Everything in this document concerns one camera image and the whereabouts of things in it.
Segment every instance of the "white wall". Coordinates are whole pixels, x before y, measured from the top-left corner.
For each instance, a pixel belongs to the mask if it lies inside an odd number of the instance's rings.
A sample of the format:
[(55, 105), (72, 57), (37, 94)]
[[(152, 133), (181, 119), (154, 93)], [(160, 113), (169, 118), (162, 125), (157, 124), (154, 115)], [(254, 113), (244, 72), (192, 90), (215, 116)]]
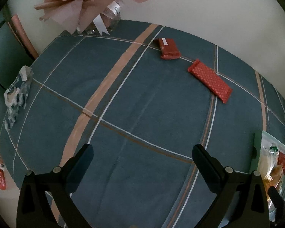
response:
[[(9, 5), (41, 52), (61, 28), (39, 22), (42, 12), (32, 7), (42, 0), (30, 1), (11, 0)], [(285, 98), (285, 13), (276, 0), (124, 1), (123, 19), (166, 25), (217, 44), (260, 72)]]

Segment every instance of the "table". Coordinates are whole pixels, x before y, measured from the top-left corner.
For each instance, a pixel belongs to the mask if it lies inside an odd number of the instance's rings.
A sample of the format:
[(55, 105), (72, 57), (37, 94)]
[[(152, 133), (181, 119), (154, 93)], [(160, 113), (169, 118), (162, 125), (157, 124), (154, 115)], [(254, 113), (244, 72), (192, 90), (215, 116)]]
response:
[[(182, 57), (161, 59), (155, 38), (174, 39)], [(227, 104), (187, 72), (197, 58), (233, 89)], [(109, 36), (64, 32), (32, 69), (27, 106), (1, 133), (7, 169), (20, 188), (27, 169), (49, 172), (90, 142), (94, 159), (72, 199), (92, 227), (194, 227), (215, 198), (192, 163), (195, 144), (248, 172), (256, 131), (284, 142), (275, 88), (231, 53), (169, 27), (122, 20)]]

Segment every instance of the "white sticker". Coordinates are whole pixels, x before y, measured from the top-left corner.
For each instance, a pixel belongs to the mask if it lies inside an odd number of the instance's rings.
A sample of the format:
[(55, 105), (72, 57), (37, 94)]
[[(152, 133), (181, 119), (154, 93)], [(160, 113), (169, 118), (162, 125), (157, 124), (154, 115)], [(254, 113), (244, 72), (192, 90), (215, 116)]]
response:
[(163, 44), (164, 44), (164, 45), (168, 45), (166, 39), (162, 39), (162, 40), (163, 40)]

